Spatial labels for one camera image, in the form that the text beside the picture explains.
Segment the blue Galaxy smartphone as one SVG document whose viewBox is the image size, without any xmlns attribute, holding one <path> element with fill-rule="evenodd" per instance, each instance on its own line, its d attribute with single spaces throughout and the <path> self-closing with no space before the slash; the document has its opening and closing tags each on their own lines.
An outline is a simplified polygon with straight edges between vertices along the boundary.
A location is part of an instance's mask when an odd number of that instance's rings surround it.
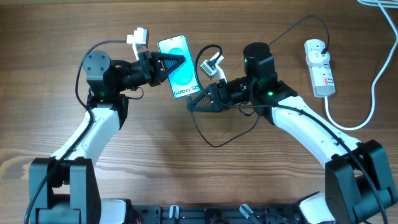
<svg viewBox="0 0 398 224">
<path fill-rule="evenodd" d="M 183 55 L 185 57 L 176 70 L 169 75 L 169 83 L 174 98 L 182 98 L 198 93 L 200 88 L 195 77 L 194 65 L 187 38 L 178 35 L 158 42 L 159 51 L 163 54 Z"/>
</svg>

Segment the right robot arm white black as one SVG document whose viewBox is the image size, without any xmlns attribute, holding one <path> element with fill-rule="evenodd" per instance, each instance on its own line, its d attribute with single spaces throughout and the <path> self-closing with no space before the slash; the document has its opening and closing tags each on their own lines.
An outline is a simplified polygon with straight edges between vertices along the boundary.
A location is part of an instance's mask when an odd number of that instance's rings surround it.
<svg viewBox="0 0 398 224">
<path fill-rule="evenodd" d="M 277 78 L 267 44 L 243 50 L 245 75 L 202 88 L 188 104 L 194 111 L 219 113 L 252 108 L 270 124 L 288 132 L 325 170 L 325 191 L 298 203 L 304 223 L 364 223 L 397 203 L 397 190 L 384 147 L 361 142 L 316 114 L 298 93 Z"/>
</svg>

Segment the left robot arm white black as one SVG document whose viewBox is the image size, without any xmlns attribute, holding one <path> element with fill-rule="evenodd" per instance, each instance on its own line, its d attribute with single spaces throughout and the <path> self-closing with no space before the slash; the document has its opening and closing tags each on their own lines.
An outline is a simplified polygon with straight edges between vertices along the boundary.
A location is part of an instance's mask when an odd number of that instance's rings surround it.
<svg viewBox="0 0 398 224">
<path fill-rule="evenodd" d="M 124 90 L 157 86 L 185 62 L 182 55 L 142 52 L 137 61 L 112 60 L 103 51 L 87 53 L 80 65 L 89 84 L 85 118 L 71 138 L 48 158 L 29 167 L 30 202 L 24 223 L 137 223 L 129 199 L 102 199 L 95 164 L 122 128 L 130 97 Z"/>
</svg>

